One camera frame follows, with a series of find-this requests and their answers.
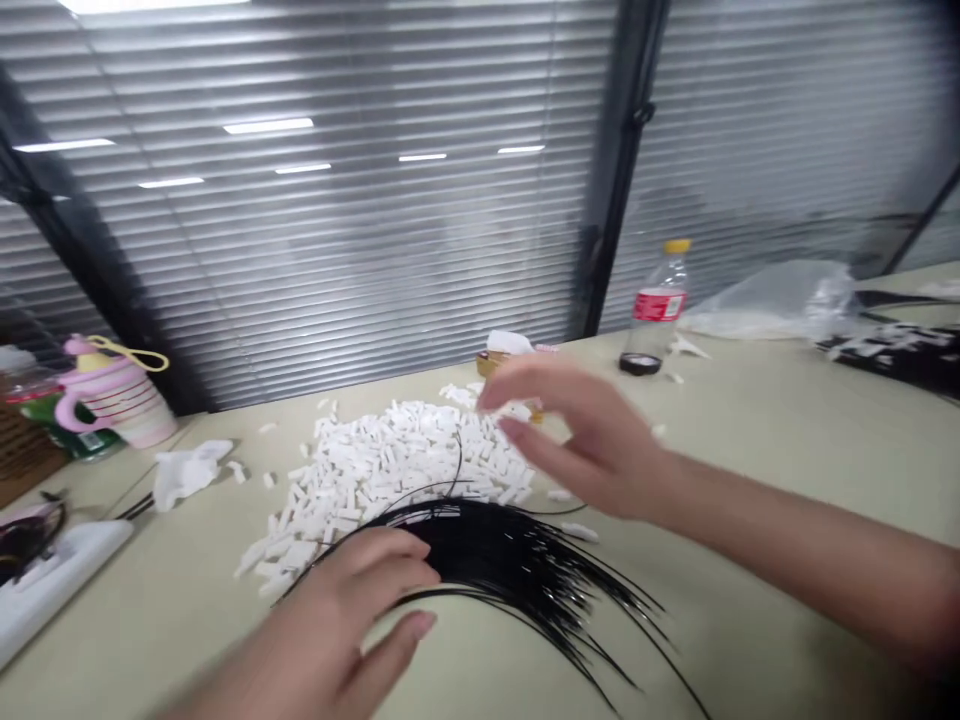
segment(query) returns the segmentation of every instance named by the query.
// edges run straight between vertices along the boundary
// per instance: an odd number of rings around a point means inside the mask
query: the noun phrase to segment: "yellow strap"
[[[152,350],[131,350],[130,348],[124,347],[123,345],[117,345],[115,342],[103,337],[103,335],[90,335],[89,337],[87,337],[87,342],[93,345],[94,347],[98,347],[102,350],[109,350],[110,352],[117,353],[117,355],[123,355],[124,357],[129,359],[130,362],[134,363],[135,365],[139,365],[147,372],[161,372],[163,370],[166,370],[168,367],[170,367],[170,358],[168,358],[166,355],[155,353]],[[140,358],[136,357],[137,355],[144,355],[152,358],[159,358],[160,366],[150,367],[145,362],[143,362]]]

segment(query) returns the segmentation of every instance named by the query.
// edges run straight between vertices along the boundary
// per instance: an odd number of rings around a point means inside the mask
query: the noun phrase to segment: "ceiling light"
[[[272,132],[274,130],[296,130],[298,128],[313,127],[310,118],[289,118],[287,120],[269,120],[261,123],[241,123],[239,125],[224,125],[223,129],[231,135],[246,135],[252,132]]]
[[[60,0],[60,4],[74,15],[136,12],[138,10],[167,10],[202,5],[238,5],[250,0]]]
[[[401,155],[397,158],[400,162],[418,162],[420,160],[443,160],[446,153],[437,153],[435,155]]]
[[[290,175],[295,172],[313,172],[314,170],[329,170],[330,163],[321,163],[319,165],[301,165],[294,168],[277,168],[274,172],[277,175]]]
[[[36,145],[18,145],[14,150],[20,152],[57,152],[58,150],[76,150],[82,147],[102,147],[104,145],[114,145],[112,140],[106,138],[93,138],[92,140],[67,140],[59,143],[38,143]]]
[[[522,147],[515,148],[500,148],[497,150],[497,155],[510,155],[513,153],[525,153],[525,152],[540,152],[546,147],[546,145],[524,145]]]
[[[174,178],[173,180],[155,180],[149,183],[140,183],[140,187],[152,190],[157,187],[176,187],[177,185],[196,185],[202,183],[203,178]]]

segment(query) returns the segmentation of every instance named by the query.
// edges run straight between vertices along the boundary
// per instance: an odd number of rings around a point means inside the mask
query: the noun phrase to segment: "desk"
[[[913,290],[955,277],[960,263],[873,285]],[[833,365],[799,342],[697,338],[712,361],[680,358],[686,383],[630,378],[615,370],[621,333],[580,340],[562,352],[610,378],[665,442],[700,459],[821,498],[944,541],[960,510],[958,409],[906,385]],[[132,718],[198,676],[204,665],[267,613],[258,578],[232,578],[243,550],[284,504],[302,464],[317,402],[340,401],[340,417],[379,412],[390,400],[440,404],[447,383],[475,381],[472,365],[343,388],[197,418],[181,448],[211,438],[238,441],[254,480],[220,482],[173,512],[152,513],[74,601],[0,675],[4,716]],[[277,422],[267,435],[257,429]],[[104,472],[119,467],[115,461]],[[139,499],[152,473],[121,505]],[[549,481],[537,478],[540,487]],[[899,716],[907,682],[845,631],[738,567],[692,543],[592,510],[576,521],[600,533],[598,552],[668,608],[678,664],[718,720]],[[596,693],[547,643],[479,603],[425,603],[437,627],[378,717],[612,718]],[[624,717],[696,718],[692,702],[639,632],[601,607],[591,630],[645,690],[640,695],[597,665]]]

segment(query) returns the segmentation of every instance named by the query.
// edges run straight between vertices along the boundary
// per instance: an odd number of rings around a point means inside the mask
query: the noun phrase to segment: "plastic bottle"
[[[637,293],[633,325],[627,346],[620,355],[620,369],[631,375],[652,375],[660,370],[673,339],[674,323],[687,302],[689,240],[663,244],[663,262],[657,266]]]
[[[74,433],[57,424],[54,412],[63,391],[56,374],[38,365],[31,353],[13,345],[0,345],[0,373],[6,385],[4,400],[24,417],[42,425],[50,439],[75,460],[100,460],[123,447],[120,437],[110,430]],[[95,419],[82,405],[77,405],[77,417],[85,422]]]

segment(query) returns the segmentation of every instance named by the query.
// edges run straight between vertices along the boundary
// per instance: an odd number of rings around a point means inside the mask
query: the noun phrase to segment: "plastic bag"
[[[820,340],[856,315],[846,265],[789,260],[771,265],[685,312],[682,330],[733,340]]]

